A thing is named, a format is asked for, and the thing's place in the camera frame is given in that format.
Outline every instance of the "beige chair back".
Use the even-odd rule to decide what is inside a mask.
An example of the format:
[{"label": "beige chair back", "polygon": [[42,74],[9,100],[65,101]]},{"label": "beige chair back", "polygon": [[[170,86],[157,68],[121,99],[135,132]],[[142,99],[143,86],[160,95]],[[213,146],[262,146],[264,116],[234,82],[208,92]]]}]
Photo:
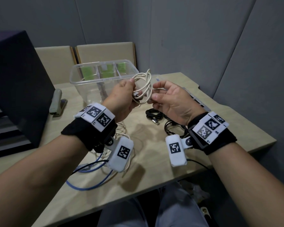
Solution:
[{"label": "beige chair back", "polygon": [[77,64],[73,48],[56,46],[35,49],[52,83],[69,83],[71,68]]},{"label": "beige chair back", "polygon": [[78,45],[76,53],[81,64],[97,61],[130,60],[136,66],[133,42]]}]

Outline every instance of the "hand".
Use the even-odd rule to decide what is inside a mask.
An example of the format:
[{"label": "hand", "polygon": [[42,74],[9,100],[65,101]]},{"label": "hand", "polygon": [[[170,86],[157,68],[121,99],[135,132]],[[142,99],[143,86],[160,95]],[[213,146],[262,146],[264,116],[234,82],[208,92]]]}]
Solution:
[{"label": "hand", "polygon": [[153,103],[154,109],[163,112],[181,125],[187,126],[194,117],[205,112],[187,91],[170,81],[157,82],[153,88],[153,94],[148,103]]},{"label": "hand", "polygon": [[123,121],[138,104],[133,101],[133,90],[136,87],[133,78],[122,80],[114,88],[111,94],[102,103],[115,115],[115,122]]}]

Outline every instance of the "light wood tabletop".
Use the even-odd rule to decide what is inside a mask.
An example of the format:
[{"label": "light wood tabletop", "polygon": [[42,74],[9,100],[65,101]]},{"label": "light wood tabletop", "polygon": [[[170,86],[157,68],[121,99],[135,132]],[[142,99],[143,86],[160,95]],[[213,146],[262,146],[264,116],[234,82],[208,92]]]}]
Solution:
[{"label": "light wood tabletop", "polygon": [[[246,151],[253,152],[276,142],[273,137],[230,107],[215,102],[199,90],[195,82],[182,73],[171,73],[162,75],[162,77],[185,87],[225,119],[230,124],[230,131],[237,137],[238,144]],[[73,115],[85,106],[76,88],[71,84],[57,84],[55,87],[62,90],[62,98],[68,99],[68,104],[61,117],[48,117],[41,145],[59,136],[61,130],[73,120]],[[188,162],[186,166],[171,167],[165,143],[167,134],[164,131],[164,124],[166,120],[161,120],[159,125],[148,120],[145,111],[151,107],[149,104],[144,104],[135,108],[124,120],[128,134],[134,141],[136,152],[129,170],[115,174],[104,185],[90,191],[76,191],[64,184],[33,226],[55,226],[204,170],[194,162]],[[33,151],[1,157],[0,173]],[[187,157],[211,166],[208,157],[202,151],[188,149],[185,152]],[[95,159],[95,155],[90,152],[81,163],[91,163]],[[100,182],[109,171],[108,168],[102,167],[92,173],[74,174],[69,181],[77,187],[89,187]]]}]

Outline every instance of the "person's leg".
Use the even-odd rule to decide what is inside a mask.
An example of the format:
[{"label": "person's leg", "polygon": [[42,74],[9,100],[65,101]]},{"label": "person's leg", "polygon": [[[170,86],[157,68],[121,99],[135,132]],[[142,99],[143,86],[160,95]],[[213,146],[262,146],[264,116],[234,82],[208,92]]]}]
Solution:
[{"label": "person's leg", "polygon": [[179,183],[162,189],[156,227],[208,227],[197,203]]},{"label": "person's leg", "polygon": [[137,198],[108,206],[102,210],[97,227],[148,227]]}]

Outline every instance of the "transparent storage box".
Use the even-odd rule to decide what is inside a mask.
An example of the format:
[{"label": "transparent storage box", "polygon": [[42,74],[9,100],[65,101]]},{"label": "transparent storage box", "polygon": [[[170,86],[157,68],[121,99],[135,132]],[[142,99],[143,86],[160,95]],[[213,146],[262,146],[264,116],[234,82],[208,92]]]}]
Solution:
[{"label": "transparent storage box", "polygon": [[[129,60],[76,64],[71,69],[70,83],[75,85],[87,104],[101,103],[117,83],[132,78],[137,73],[139,71]],[[160,75],[152,75],[151,84],[160,80]],[[144,85],[144,80],[136,82],[137,88]]]}]

